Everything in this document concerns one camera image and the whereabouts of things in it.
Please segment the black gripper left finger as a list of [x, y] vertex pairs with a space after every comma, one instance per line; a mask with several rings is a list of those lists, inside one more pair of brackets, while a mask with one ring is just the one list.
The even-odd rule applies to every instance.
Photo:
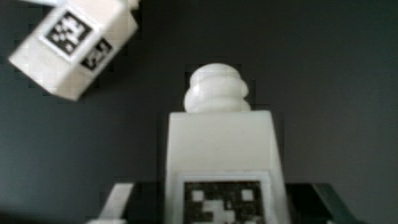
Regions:
[[114, 184], [100, 215], [87, 224], [162, 224], [162, 192], [157, 182]]

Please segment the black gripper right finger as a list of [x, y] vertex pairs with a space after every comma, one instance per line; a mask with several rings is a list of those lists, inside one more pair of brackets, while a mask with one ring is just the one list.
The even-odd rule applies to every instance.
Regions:
[[357, 224], [334, 187], [327, 183], [288, 183], [292, 224]]

